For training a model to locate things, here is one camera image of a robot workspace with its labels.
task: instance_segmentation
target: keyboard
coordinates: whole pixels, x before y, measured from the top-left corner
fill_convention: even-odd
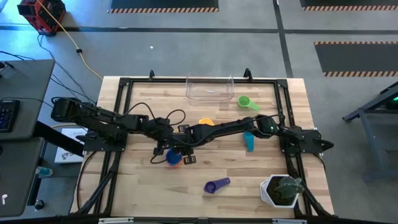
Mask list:
[[[9,133],[17,118],[19,100],[0,101],[0,133]]]

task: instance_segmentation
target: black floor mat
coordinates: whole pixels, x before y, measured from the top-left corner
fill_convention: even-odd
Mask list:
[[[111,0],[109,13],[218,12],[218,0]]]
[[[306,11],[398,10],[398,0],[300,0]]]
[[[398,77],[396,41],[315,42],[326,77]]]

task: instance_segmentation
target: blue cup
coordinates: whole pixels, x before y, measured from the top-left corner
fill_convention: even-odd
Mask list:
[[[246,147],[248,149],[248,152],[253,152],[254,151],[254,135],[250,132],[243,132],[243,137],[244,141],[246,143]]]
[[[177,153],[173,149],[170,149],[166,153],[166,161],[169,164],[169,166],[172,166],[172,167],[177,166],[182,161],[182,155],[181,155],[181,153]]]

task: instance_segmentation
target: white pot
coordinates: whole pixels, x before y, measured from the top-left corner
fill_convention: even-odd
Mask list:
[[[267,202],[268,204],[272,205],[275,208],[294,208],[294,205],[297,202],[297,199],[299,198],[299,194],[296,194],[296,197],[293,200],[293,203],[291,205],[276,205],[271,197],[268,195],[267,188],[269,185],[269,182],[273,177],[288,177],[289,175],[287,174],[272,174],[269,179],[264,181],[263,183],[260,184],[260,194],[261,194],[261,200]]]

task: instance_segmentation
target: hazard stripe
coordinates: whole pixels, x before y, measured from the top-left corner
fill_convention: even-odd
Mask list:
[[[313,44],[397,44],[397,41],[316,41]]]
[[[214,7],[191,7],[191,8],[130,8],[111,9],[109,13],[178,13],[178,12],[219,12]]]
[[[345,71],[345,72],[323,72],[325,77],[398,77],[398,71]]]
[[[398,6],[304,6],[304,11],[391,11]]]

